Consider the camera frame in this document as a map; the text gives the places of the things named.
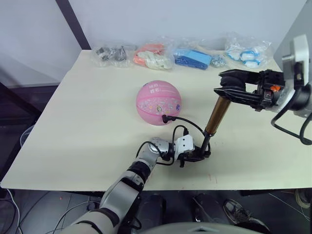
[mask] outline white wall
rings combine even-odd
[[[312,0],[308,0],[303,6],[298,17],[292,24],[290,30],[286,34],[276,53],[274,54],[274,59],[278,66],[282,68],[282,57],[290,53],[290,42],[291,40],[299,35],[306,34],[309,43],[310,57],[312,56]],[[312,64],[310,63],[309,68],[310,76],[312,76]]]
[[[81,48],[54,0],[0,1],[0,76],[7,86],[58,84]]]
[[[273,42],[283,40],[305,0],[70,0],[91,47],[104,40],[138,43],[160,35],[214,40],[236,31]]]

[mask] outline shoe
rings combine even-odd
[[[241,204],[232,199],[227,199],[223,203],[223,210],[227,217],[234,223],[248,222],[250,220],[250,212],[246,211]]]

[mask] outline metal rod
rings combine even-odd
[[[210,116],[210,119],[206,126],[206,132],[209,135],[214,135],[216,133],[216,130],[222,121],[226,111],[229,108],[231,101],[225,97],[219,97],[215,106],[214,110]]]
[[[209,134],[205,133],[205,138],[204,138],[203,143],[201,144],[200,152],[199,152],[199,155],[201,157],[205,156],[205,152],[206,152],[206,149],[207,149],[207,146],[208,146],[208,143],[209,143],[209,140],[210,140],[211,136],[212,135],[209,135]]]

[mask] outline clear plastic bag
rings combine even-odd
[[[135,52],[133,62],[154,70],[171,70],[174,66],[172,45],[163,41],[146,43]]]
[[[182,66],[206,70],[212,57],[198,48],[198,40],[183,38],[176,41],[175,63]]]
[[[216,68],[224,67],[226,65],[225,56],[224,55],[213,55],[210,65]]]
[[[99,67],[113,65],[116,67],[129,67],[132,65],[131,58],[137,46],[120,43],[109,42],[101,47],[95,47],[91,52],[91,60]]]
[[[266,66],[273,58],[271,42],[237,33],[228,33],[225,51],[234,65],[243,64],[252,69]]]

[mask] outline wire on floor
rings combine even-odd
[[[135,229],[135,230],[140,230],[142,228],[142,223],[140,222],[140,220],[134,216],[134,220],[137,222],[138,226],[135,225],[130,225],[131,228]]]
[[[10,196],[11,196],[11,200],[12,200],[13,204],[15,205],[16,210],[18,211],[18,226],[17,226],[17,230],[19,231],[20,234],[23,234],[23,231],[22,231],[22,229],[20,228],[20,210],[19,210],[19,207],[17,206],[17,204],[16,204],[16,202],[15,202],[15,200],[14,200],[14,198],[13,198],[13,195],[12,195],[11,191],[10,191],[9,189],[7,189],[7,191],[8,191],[8,193],[9,193]]]
[[[73,206],[72,208],[68,209],[68,210],[59,218],[59,220],[58,220],[58,222],[57,222],[57,224],[56,224],[54,230],[52,231],[52,234],[54,234],[54,232],[57,230],[59,223],[62,221],[62,219],[65,217],[65,215],[66,215],[68,212],[70,212],[72,209],[74,209],[74,208],[76,208],[76,207],[78,207],[78,206],[81,206],[81,205],[83,205],[83,204],[87,204],[87,203],[90,203],[90,202],[94,202],[94,203],[98,203],[98,204],[99,204],[99,202],[97,202],[97,201],[90,201],[90,200],[88,199],[87,201],[82,202],[82,203],[80,203],[80,204],[78,204],[78,205],[76,205],[76,206]]]
[[[25,216],[20,220],[19,225],[21,226],[22,223],[24,222],[24,220],[26,219],[26,217],[28,216],[28,214],[32,211],[32,209],[38,204],[38,202],[40,202],[50,191],[46,192],[44,195],[42,195],[32,206],[31,208],[27,211],[27,213],[25,214]]]
[[[310,218],[309,218],[307,215],[304,214],[302,207],[300,207],[300,209],[301,209],[301,212],[302,212],[304,218],[305,218],[306,220],[310,221]]]
[[[215,221],[206,213],[205,209],[202,207],[202,205],[199,204],[199,202],[196,200],[195,197],[193,197],[193,200],[197,204],[197,206],[200,207],[202,212],[206,215],[206,217],[208,218],[208,222],[215,223]]]
[[[12,218],[12,221],[11,221],[9,227],[5,231],[1,230],[2,234],[6,234],[11,229],[11,227],[13,226],[13,223],[14,223],[14,220],[15,220],[16,208],[15,208],[15,205],[13,204],[13,202],[11,200],[2,199],[1,201],[9,202],[12,205],[13,209],[14,209],[13,218]]]
[[[68,210],[68,208],[69,208],[69,204],[70,204],[70,201],[72,200],[72,197],[73,197],[73,194],[70,194],[70,198],[69,198],[69,201],[68,201],[66,210]],[[65,219],[66,219],[66,215],[65,215],[65,217],[64,217],[64,219],[63,219],[61,228],[63,228],[63,226],[64,226]]]
[[[45,233],[45,234],[49,234],[49,233],[52,233],[52,232],[58,231],[58,230],[63,230],[63,228],[58,228],[58,229],[56,229],[56,230],[49,231],[49,232],[47,232],[47,233]]]
[[[293,194],[292,192],[287,192],[287,191],[280,191],[281,193],[285,193],[285,194]]]
[[[294,210],[297,211],[298,213],[302,214],[306,220],[310,221],[310,218],[308,218],[308,217],[303,213],[303,211],[301,212],[301,211],[297,210],[295,207],[291,206],[291,205],[288,204],[286,201],[283,201],[282,199],[280,199],[279,197],[277,197],[277,196],[275,196],[275,195],[273,195],[273,194],[270,194],[270,193],[269,193],[269,195],[271,195],[272,197],[275,197],[277,200],[279,200],[279,201],[283,202],[285,205],[291,207],[292,209],[294,209]]]

